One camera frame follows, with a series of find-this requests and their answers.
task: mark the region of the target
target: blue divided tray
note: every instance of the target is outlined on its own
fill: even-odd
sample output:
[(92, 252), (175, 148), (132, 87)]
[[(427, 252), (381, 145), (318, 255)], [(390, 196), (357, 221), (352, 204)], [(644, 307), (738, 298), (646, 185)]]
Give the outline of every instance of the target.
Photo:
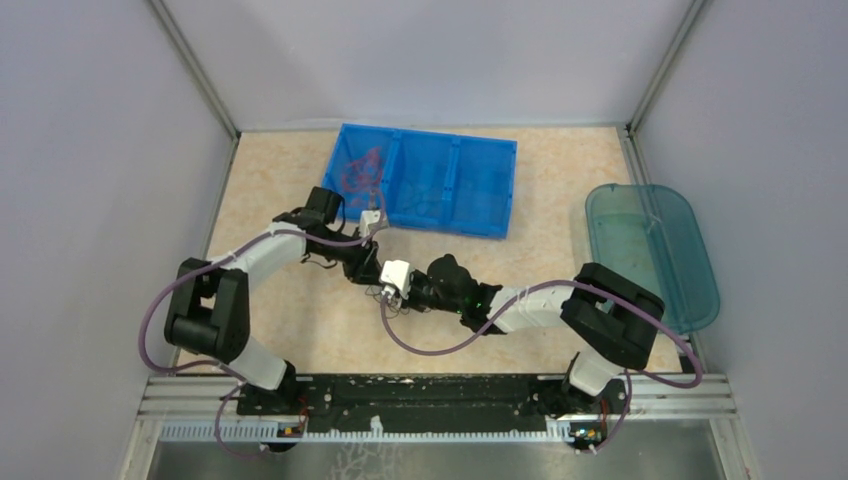
[(375, 187), (393, 226), (506, 238), (512, 211), (511, 140), (342, 125), (321, 186), (358, 220)]

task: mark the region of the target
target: metal frame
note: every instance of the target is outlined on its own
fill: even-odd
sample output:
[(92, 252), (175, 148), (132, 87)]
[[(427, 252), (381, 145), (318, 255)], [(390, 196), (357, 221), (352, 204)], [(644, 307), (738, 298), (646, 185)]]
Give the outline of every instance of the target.
[[(230, 180), (230, 173), (233, 171), (233, 162), (236, 159), (236, 153), (238, 152), (239, 142), (241, 141), (241, 135), (236, 136), (230, 142), (230, 152), (227, 154), (227, 165), (224, 171), (224, 175), (221, 177), (221, 183), (218, 186), (218, 193), (215, 196), (215, 208), (212, 209), (212, 214), (209, 217), (209, 228), (207, 230), (206, 238), (203, 240), (203, 246), (201, 247), (201, 252), (203, 256), (206, 256), (209, 253), (209, 246), (212, 244), (212, 234), (215, 231), (215, 222), (218, 220), (218, 214), (221, 212), (221, 205), (224, 203), (224, 192), (227, 189), (227, 182)], [(180, 349), (174, 348), (173, 354), (171, 358), (168, 360), (169, 365), (176, 365), (177, 361), (180, 357)]]
[[(241, 132), (237, 129), (226, 106), (217, 94), (212, 82), (205, 71), (185, 36), (180, 31), (177, 23), (165, 5), (164, 0), (145, 0), (150, 7), (154, 17), (158, 20), (164, 33), (192, 78), (198, 92), (203, 97), (212, 114), (216, 117), (222, 128), (232, 139), (232, 150), (230, 153), (227, 172), (222, 179), (220, 195), (216, 202), (210, 222), (209, 236), (206, 239), (204, 250), (208, 249), (212, 236), (212, 227), (217, 217), (223, 192), (229, 177), (230, 168), (238, 149)], [(671, 71), (679, 59), (682, 49), (690, 38), (693, 28), (703, 18), (707, 7), (712, 0), (692, 0), (675, 36), (669, 45), (657, 71), (649, 83), (642, 99), (639, 102), (633, 117), (626, 124), (616, 125), (622, 152), (627, 164), (630, 178), (635, 184), (651, 183), (644, 154), (638, 141), (638, 134), (651, 107), (656, 102), (662, 89), (669, 78)], [(691, 335), (690, 343), (706, 367), (704, 351), (697, 335)], [(683, 381), (691, 376), (676, 374), (672, 377)], [(750, 441), (739, 418), (733, 393), (727, 378), (723, 374), (707, 374), (704, 383), (692, 390), (676, 390), (655, 383), (647, 377), (636, 375), (633, 377), (634, 398), (632, 414), (627, 421), (675, 421), (701, 419), (709, 420), (714, 439), (715, 454), (728, 480), (745, 479), (757, 480), (760, 478), (756, 460)], [(153, 462), (153, 456), (157, 443), (163, 441), (210, 441), (208, 428), (214, 422), (215, 414), (220, 407), (221, 397), (235, 386), (235, 380), (225, 376), (189, 376), (177, 375), (175, 377), (150, 377), (145, 390), (144, 397), (139, 407), (139, 412), (133, 428), (130, 444), (120, 478), (127, 480), (146, 479)], [(549, 424), (547, 432), (539, 432), (530, 435), (508, 435), (490, 436), (478, 435), (466, 438), (467, 441), (561, 441), (561, 423), (569, 421), (595, 420), (594, 416), (567, 415), (557, 419), (553, 425)], [(222, 425), (231, 427), (229, 434), (225, 435), (227, 441), (249, 441), (261, 440), (261, 429), (256, 426), (280, 423), (296, 423), (297, 418), (292, 416), (282, 417), (252, 417), (246, 420), (235, 413), (235, 403), (224, 409)], [(174, 426), (193, 425), (206, 429), (192, 430), (187, 428), (174, 428)], [(252, 426), (253, 430), (240, 430), (241, 427)], [(305, 435), (300, 441), (315, 442), (338, 442), (338, 441), (404, 441), (406, 437), (385, 434), (381, 430), (364, 432), (361, 435)], [(431, 441), (463, 441), (456, 435), (436, 435), (430, 437)], [(414, 441), (422, 441), (421, 437), (415, 437)]]

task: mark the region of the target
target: white connector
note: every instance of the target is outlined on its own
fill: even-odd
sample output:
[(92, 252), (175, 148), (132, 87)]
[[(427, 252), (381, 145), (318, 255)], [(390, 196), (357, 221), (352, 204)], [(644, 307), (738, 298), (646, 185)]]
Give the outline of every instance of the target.
[(383, 213), (380, 210), (363, 210), (359, 215), (359, 234), (363, 237), (383, 227)]
[(401, 298), (409, 295), (409, 283), (412, 278), (412, 265), (403, 260), (389, 260), (383, 264), (380, 272), (380, 283), (384, 285), (383, 292), (391, 295), (399, 293)]

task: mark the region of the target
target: wire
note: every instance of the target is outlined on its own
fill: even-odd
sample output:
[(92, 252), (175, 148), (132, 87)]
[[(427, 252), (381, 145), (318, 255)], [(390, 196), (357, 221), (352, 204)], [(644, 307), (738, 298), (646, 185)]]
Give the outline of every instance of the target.
[(310, 260), (310, 258), (312, 258), (312, 255), (307, 253), (303, 258), (300, 259), (300, 263), (304, 263), (304, 264), (305, 263), (314, 263), (315, 265), (318, 265), (319, 267), (323, 268), (324, 270), (329, 270), (329, 269), (331, 269), (331, 268), (333, 268), (333, 267), (335, 267), (336, 265), (339, 264), (339, 262), (333, 260), (332, 262), (325, 265), (321, 262), (316, 262), (315, 260)]
[(601, 399), (601, 433), (606, 436), (607, 434), (607, 415), (609, 414), (609, 408), (607, 408), (607, 399)]
[(663, 325), (662, 322), (660, 322), (656, 318), (652, 317), (651, 315), (649, 315), (644, 310), (640, 309), (636, 305), (633, 305), (632, 303), (628, 302), (627, 300), (619, 297), (618, 295), (614, 295), (612, 293), (601, 290), (600, 288), (593, 287), (592, 285), (588, 285), (588, 284), (585, 284), (585, 283), (576, 282), (574, 280), (549, 280), (547, 282), (542, 282), (538, 285), (528, 287), (523, 292), (521, 292), (518, 295), (507, 300), (506, 303), (504, 303), (503, 306), (501, 306), (501, 308), (498, 309), (498, 311), (495, 312), (495, 314), (492, 315), (491, 318), (489, 318), (489, 320), (486, 323), (484, 323), (483, 326), (479, 330), (477, 330), (476, 332), (474, 332), (473, 335), (468, 337), (468, 339), (464, 340), (463, 342), (459, 343), (458, 345), (455, 345), (455, 346), (450, 347), (450, 348), (445, 348), (443, 350), (421, 350), (421, 349), (415, 348), (411, 345), (408, 345), (403, 340), (398, 338), (398, 336), (392, 330), (391, 325), (389, 325), (388, 319), (386, 318), (386, 305), (388, 304), (388, 296), (387, 295), (383, 295), (382, 300), (380, 301), (380, 316), (382, 317), (383, 327), (386, 329), (386, 333), (388, 333), (389, 337), (391, 337), (391, 339), (394, 340), (394, 342), (397, 343), (398, 345), (400, 345), (403, 349), (405, 349), (409, 352), (415, 353), (417, 355), (424, 355), (424, 356), (429, 356), (429, 357), (435, 357), (435, 356), (440, 356), (440, 355), (448, 355), (448, 354), (457, 352), (459, 350), (462, 350), (463, 348), (467, 347), (472, 342), (474, 342), (475, 340), (480, 338), (484, 333), (486, 333), (486, 330), (488, 330), (489, 327), (491, 327), (495, 323), (495, 321), (501, 315), (503, 315), (503, 313), (507, 309), (509, 309), (513, 304), (515, 304), (515, 302), (518, 301), (519, 298), (524, 297), (526, 295), (529, 295), (533, 292), (537, 292), (539, 290), (549, 288), (549, 287), (571, 287), (571, 288), (579, 288), (581, 290), (585, 290), (589, 293), (595, 294), (595, 295), (597, 295), (601, 298), (609, 300), (609, 301), (611, 301), (611, 302), (613, 302), (613, 303), (615, 303), (615, 304), (617, 304), (621, 307), (624, 307), (626, 310), (630, 311), (630, 313), (632, 313), (632, 314), (638, 316), (639, 318), (641, 318), (642, 320), (648, 322), (651, 326), (655, 327), (657, 330), (659, 330), (660, 332), (665, 334), (667, 337), (669, 337), (674, 342), (674, 344), (677, 345), (677, 347), (681, 351), (683, 351), (683, 353), (686, 354), (686, 356), (689, 358), (689, 361), (692, 362), (692, 367), (695, 370), (695, 378), (691, 382), (681, 383), (681, 382), (675, 382), (673, 380), (665, 379), (665, 378), (663, 378), (659, 375), (656, 375), (654, 373), (647, 372), (647, 371), (644, 371), (644, 370), (640, 370), (639, 373), (647, 376), (648, 378), (650, 378), (652, 380), (655, 380), (655, 381), (660, 382), (662, 384), (669, 385), (669, 386), (676, 387), (676, 388), (687, 389), (687, 388), (695, 388), (698, 385), (700, 385), (701, 380), (704, 378), (704, 369), (701, 366), (701, 362), (698, 360), (698, 357), (695, 356), (695, 352), (692, 351), (692, 348), (682, 338), (680, 338), (679, 335), (674, 333), (670, 328)]
[(380, 296), (381, 292), (382, 288), (377, 285), (369, 285), (368, 288), (365, 289), (365, 295), (375, 299)]
[(165, 366), (162, 366), (162, 365), (157, 365), (153, 361), (153, 359), (150, 358), (150, 354), (147, 353), (147, 330), (150, 328), (150, 322), (153, 319), (153, 314), (156, 313), (156, 309), (159, 308), (159, 305), (162, 303), (163, 300), (165, 300), (165, 297), (167, 297), (168, 295), (173, 293), (177, 288), (179, 288), (183, 284), (185, 284), (185, 283), (187, 283), (191, 280), (194, 280), (195, 278), (197, 278), (201, 275), (206, 275), (207, 273), (212, 272), (213, 270), (215, 270), (218, 267), (221, 267), (222, 265), (226, 265), (226, 264), (232, 262), (233, 260), (235, 260), (239, 256), (243, 255), (246, 251), (250, 250), (251, 247), (253, 247), (257, 243), (259, 243), (259, 242), (261, 242), (261, 241), (263, 241), (267, 238), (275, 237), (277, 235), (294, 235), (296, 237), (305, 238), (307, 240), (311, 240), (311, 241), (316, 242), (316, 243), (321, 243), (321, 244), (329, 245), (329, 246), (333, 246), (333, 247), (352, 247), (352, 246), (360, 245), (360, 244), (363, 244), (363, 243), (370, 241), (371, 238), (377, 232), (388, 227), (388, 222), (383, 222), (383, 219), (387, 218), (387, 216), (388, 216), (386, 214), (385, 197), (383, 196), (383, 192), (379, 189), (377, 190), (377, 195), (380, 197), (380, 221), (382, 223), (382, 227), (374, 229), (373, 232), (371, 232), (369, 235), (367, 235), (364, 238), (351, 240), (351, 241), (348, 241), (348, 242), (334, 242), (334, 241), (325, 240), (323, 238), (316, 237), (314, 235), (310, 235), (310, 234), (303, 232), (301, 230), (292, 230), (292, 229), (283, 228), (283, 229), (278, 229), (278, 230), (274, 230), (274, 231), (266, 231), (266, 232), (263, 232), (262, 234), (260, 234), (259, 236), (257, 236), (256, 238), (245, 243), (244, 245), (239, 247), (237, 250), (230, 253), (229, 255), (222, 258), (221, 260), (218, 260), (217, 262), (213, 262), (213, 263), (211, 263), (211, 264), (209, 264), (205, 267), (198, 268), (197, 270), (192, 270), (191, 272), (186, 273), (185, 275), (183, 275), (183, 276), (177, 278), (176, 280), (174, 280), (173, 282), (169, 283), (165, 288), (162, 289), (161, 292), (159, 292), (159, 294), (156, 295), (156, 297), (150, 303), (150, 306), (147, 307), (147, 311), (144, 313), (144, 317), (142, 317), (141, 326), (139, 327), (139, 331), (138, 331), (138, 354), (141, 357), (141, 361), (144, 362), (144, 365), (146, 365), (147, 368), (149, 368), (149, 369), (151, 369), (151, 370), (153, 370), (154, 372), (157, 372), (157, 373), (171, 374), (171, 373), (181, 372), (183, 370), (193, 368), (193, 367), (197, 367), (197, 366), (201, 366), (201, 365), (211, 365), (213, 367), (220, 368), (221, 370), (223, 370), (227, 374), (232, 375), (233, 377), (235, 377), (239, 380), (244, 380), (244, 378), (241, 375), (239, 375), (238, 373), (236, 373), (235, 371), (233, 371), (232, 369), (227, 367), (225, 364), (218, 362), (218, 361), (215, 361), (215, 360), (196, 360), (194, 362), (189, 362), (189, 363), (186, 363), (185, 365), (179, 365), (179, 366), (176, 366), (176, 367), (165, 367)]
[(342, 224), (339, 226), (339, 229), (336, 230), (336, 233), (341, 233), (344, 230), (345, 225), (347, 225), (347, 212), (345, 211), (345, 203), (344, 196), (342, 196)]
[[(311, 240), (311, 241), (316, 242), (316, 243), (321, 243), (321, 244), (324, 244), (324, 245), (330, 245), (330, 246), (335, 246), (335, 247), (352, 247), (352, 246), (364, 244), (364, 243), (370, 241), (371, 238), (374, 237), (374, 235), (377, 234), (377, 232), (379, 232), (380, 230), (382, 230), (384, 228), (388, 228), (388, 222), (384, 221), (388, 217), (388, 215), (386, 213), (386, 199), (383, 196), (383, 192), (379, 189), (377, 190), (377, 195), (380, 197), (380, 221), (382, 223), (382, 227), (374, 229), (374, 231), (372, 231), (370, 235), (368, 235), (364, 238), (349, 241), (349, 242), (334, 242), (334, 241), (330, 241), (330, 240), (325, 240), (323, 238), (315, 237), (313, 235), (309, 235), (308, 233), (302, 232), (300, 230), (278, 229), (278, 230), (274, 230), (274, 231), (266, 231), (266, 232), (263, 232), (262, 234), (258, 235), (256, 238), (245, 243), (244, 245), (242, 245), (241, 247), (239, 247), (238, 249), (236, 249), (234, 252), (230, 253), (226, 257), (224, 257), (224, 258), (222, 258), (222, 259), (220, 259), (216, 262), (212, 262), (205, 267), (201, 267), (201, 268), (198, 268), (196, 270), (192, 270), (191, 272), (188, 272), (185, 275), (177, 278), (173, 282), (169, 283), (165, 288), (162, 289), (162, 291), (159, 292), (159, 294), (156, 295), (156, 297), (154, 297), (153, 301), (150, 303), (150, 306), (147, 307), (147, 311), (145, 311), (144, 316), (142, 317), (141, 325), (139, 327), (139, 332), (138, 332), (138, 354), (141, 357), (141, 361), (144, 363), (145, 366), (147, 366), (147, 368), (149, 368), (149, 369), (151, 369), (155, 372), (165, 373), (165, 374), (177, 373), (177, 372), (181, 372), (183, 370), (193, 368), (193, 367), (198, 367), (198, 366), (201, 366), (201, 365), (210, 365), (210, 366), (213, 366), (213, 367), (220, 368), (221, 370), (223, 370), (228, 375), (239, 380), (239, 382), (244, 382), (245, 381), (244, 377), (242, 377), (236, 371), (229, 368), (227, 365), (225, 365), (221, 362), (218, 362), (216, 360), (196, 360), (194, 362), (189, 362), (189, 363), (186, 363), (184, 365), (179, 365), (179, 366), (176, 366), (176, 367), (165, 367), (165, 366), (162, 366), (162, 365), (157, 365), (153, 361), (153, 359), (150, 358), (150, 354), (147, 352), (147, 331), (150, 328), (150, 322), (153, 319), (153, 314), (156, 313), (156, 309), (159, 308), (159, 305), (161, 305), (161, 303), (165, 299), (165, 297), (167, 297), (168, 295), (173, 293), (180, 286), (184, 285), (185, 283), (187, 283), (191, 280), (194, 280), (197, 277), (200, 277), (202, 275), (206, 275), (207, 273), (214, 271), (218, 267), (221, 267), (223, 265), (226, 265), (226, 264), (234, 261), (236, 258), (243, 255), (245, 252), (250, 250), (251, 247), (255, 246), (259, 242), (261, 242), (265, 239), (277, 236), (277, 235), (294, 235), (294, 236), (297, 236), (297, 237), (305, 238), (307, 240)], [(298, 207), (298, 208), (295, 208), (294, 210), (292, 210), (292, 213), (297, 213), (301, 210), (302, 209), (300, 207)], [(214, 426), (215, 426), (215, 428), (214, 428), (215, 440), (218, 442), (218, 445), (220, 445), (221, 448), (225, 452), (227, 452), (228, 454), (230, 454), (234, 457), (238, 457), (238, 458), (242, 458), (242, 459), (257, 458), (260, 455), (265, 453), (266, 450), (264, 449), (264, 447), (260, 446), (260, 452), (258, 454), (243, 454), (243, 453), (239, 453), (239, 452), (236, 452), (234, 450), (231, 450), (229, 447), (227, 447), (227, 445), (224, 443), (223, 439), (221, 438), (221, 416), (224, 414), (224, 408), (227, 406), (227, 403), (230, 400), (233, 399), (233, 397), (236, 395), (236, 393), (239, 392), (240, 389), (241, 389), (241, 385), (237, 385), (234, 389), (232, 389), (229, 393), (227, 393), (221, 401), (221, 406), (218, 407), (218, 412), (215, 415), (215, 424), (214, 424)], [(309, 415), (308, 407), (306, 407), (304, 410), (301, 410), (301, 415), (304, 417), (304, 420), (301, 421), (301, 431), (302, 431), (303, 426), (305, 426), (306, 418), (308, 418), (308, 415)]]
[(300, 417), (298, 422), (298, 430), (300, 430), (300, 433), (302, 435), (306, 429), (306, 422), (309, 420), (309, 405), (307, 405), (305, 397), (300, 397), (298, 400), (300, 400), (300, 403), (303, 404), (303, 408), (298, 414), (298, 417)]
[(221, 406), (218, 407), (218, 412), (215, 414), (215, 441), (218, 442), (218, 445), (228, 454), (236, 458), (250, 460), (265, 455), (265, 453), (267, 452), (267, 447), (260, 444), (259, 453), (240, 453), (228, 447), (227, 444), (224, 443), (224, 439), (221, 438), (221, 417), (224, 415), (224, 408), (227, 406), (227, 403), (229, 403), (230, 400), (235, 397), (236, 393), (241, 390), (241, 387), (241, 383), (239, 385), (236, 385), (236, 388), (230, 390), (229, 393), (224, 395), (224, 398), (221, 400)]
[(624, 408), (621, 410), (621, 415), (618, 417), (618, 421), (615, 422), (615, 425), (612, 427), (612, 431), (607, 435), (601, 443), (598, 444), (597, 447), (592, 446), (589, 447), (588, 450), (578, 450), (583, 453), (593, 453), (595, 455), (601, 453), (601, 450), (605, 449), (607, 445), (618, 435), (618, 431), (621, 430), (621, 426), (624, 425), (624, 417), (630, 413), (630, 400), (633, 399), (633, 379), (630, 378), (630, 371), (626, 368), (624, 369), (624, 379), (627, 383), (627, 393), (624, 396)]
[(345, 165), (341, 174), (341, 188), (344, 192), (354, 194), (352, 206), (362, 204), (362, 193), (379, 190), (383, 180), (383, 158), (380, 156), (381, 147), (368, 150), (364, 156), (351, 160)]

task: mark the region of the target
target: blue plastic bin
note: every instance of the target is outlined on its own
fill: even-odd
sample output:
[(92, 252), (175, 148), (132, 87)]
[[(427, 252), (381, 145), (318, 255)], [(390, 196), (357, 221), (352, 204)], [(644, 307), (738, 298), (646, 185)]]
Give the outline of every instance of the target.
[(720, 300), (689, 202), (661, 185), (602, 185), (586, 199), (592, 258), (660, 296), (662, 321), (677, 333), (700, 330)]
[(506, 238), (517, 144), (444, 133), (342, 125), (322, 186), (358, 220), (378, 187), (393, 226)]

